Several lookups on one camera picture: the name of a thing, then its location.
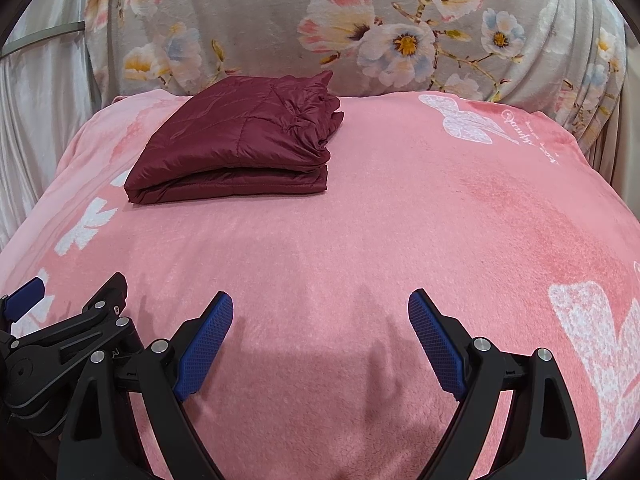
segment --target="textured blue pad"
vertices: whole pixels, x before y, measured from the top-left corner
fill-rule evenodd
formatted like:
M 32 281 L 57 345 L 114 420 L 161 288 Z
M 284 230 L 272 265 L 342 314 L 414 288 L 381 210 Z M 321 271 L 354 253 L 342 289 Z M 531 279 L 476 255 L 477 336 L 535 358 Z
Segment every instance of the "textured blue pad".
M 409 296 L 409 320 L 442 389 L 462 399 L 466 393 L 462 359 L 418 292 Z
M 7 298 L 4 318 L 12 323 L 17 322 L 42 298 L 44 298 L 44 283 L 40 278 L 33 278 Z
M 223 294 L 180 359 L 178 382 L 174 387 L 174 393 L 180 401 L 184 402 L 202 386 L 233 317 L 231 297 Z

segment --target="maroon puffer jacket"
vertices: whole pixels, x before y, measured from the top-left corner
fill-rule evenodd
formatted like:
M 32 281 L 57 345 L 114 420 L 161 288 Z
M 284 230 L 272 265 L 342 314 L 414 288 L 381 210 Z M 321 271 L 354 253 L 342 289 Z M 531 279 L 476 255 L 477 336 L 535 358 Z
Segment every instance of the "maroon puffer jacket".
M 326 190 L 326 143 L 344 116 L 331 76 L 231 76 L 203 90 L 149 139 L 124 185 L 129 201 Z

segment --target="metal screw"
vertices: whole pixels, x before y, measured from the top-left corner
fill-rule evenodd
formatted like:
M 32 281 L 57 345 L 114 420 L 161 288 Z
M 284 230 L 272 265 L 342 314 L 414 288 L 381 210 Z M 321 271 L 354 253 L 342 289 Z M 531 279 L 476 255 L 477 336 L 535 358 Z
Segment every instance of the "metal screw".
M 549 350 L 547 350 L 546 348 L 539 348 L 538 349 L 538 357 L 540 359 L 542 359 L 543 361 L 551 361 L 553 356 L 554 355 Z
M 481 352 L 487 352 L 491 348 L 491 343 L 484 337 L 479 337 L 474 341 L 474 346 Z
M 169 343 L 165 339 L 156 339 L 151 343 L 151 351 L 154 354 L 161 354 L 169 348 Z
M 104 352 L 102 350 L 96 350 L 94 353 L 91 354 L 91 362 L 92 363 L 101 363 L 102 360 L 104 359 Z

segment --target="pink blanket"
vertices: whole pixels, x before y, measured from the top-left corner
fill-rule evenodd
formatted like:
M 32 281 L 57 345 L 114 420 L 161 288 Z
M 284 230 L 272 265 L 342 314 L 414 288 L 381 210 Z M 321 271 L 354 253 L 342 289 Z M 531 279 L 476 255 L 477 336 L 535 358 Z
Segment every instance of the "pink blanket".
M 412 480 L 456 407 L 408 321 L 423 287 L 472 336 L 552 349 L 590 478 L 607 466 L 640 416 L 640 224 L 569 133 L 437 92 L 348 98 L 324 194 L 127 203 L 127 171 L 185 100 L 132 96 L 78 132 L 0 254 L 3 292 L 47 285 L 15 335 L 78 313 L 115 271 L 146 344 L 224 290 L 235 319 L 186 409 L 226 478 Z

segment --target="floral blanket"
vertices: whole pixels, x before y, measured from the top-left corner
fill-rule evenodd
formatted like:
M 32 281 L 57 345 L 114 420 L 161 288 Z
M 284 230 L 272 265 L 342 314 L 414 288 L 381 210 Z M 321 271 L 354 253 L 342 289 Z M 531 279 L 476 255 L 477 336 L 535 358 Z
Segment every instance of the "floral blanket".
M 544 112 L 583 152 L 625 76 L 610 0 L 88 0 L 86 30 L 104 105 L 330 65 L 336 95 L 433 89 L 503 102 Z

